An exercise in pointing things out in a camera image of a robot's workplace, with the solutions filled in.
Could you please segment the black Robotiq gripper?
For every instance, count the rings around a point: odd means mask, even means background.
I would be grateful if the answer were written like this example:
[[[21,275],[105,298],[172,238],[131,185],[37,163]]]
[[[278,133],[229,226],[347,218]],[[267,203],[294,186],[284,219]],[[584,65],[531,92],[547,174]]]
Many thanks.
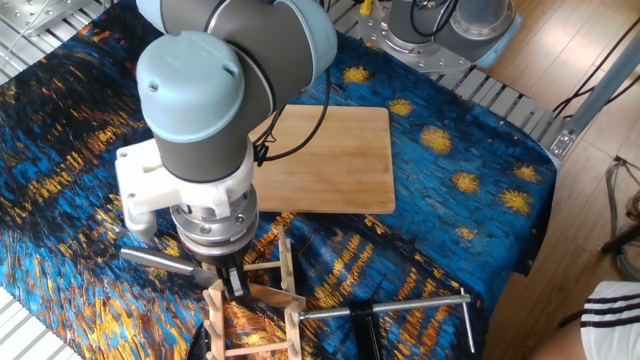
[[[244,257],[248,253],[250,245],[247,244],[242,248],[223,255],[203,255],[193,253],[193,256],[203,263],[215,266],[217,268],[217,277],[222,282],[222,286],[227,289],[229,287],[232,301],[244,299],[247,297],[247,279],[243,274]]]

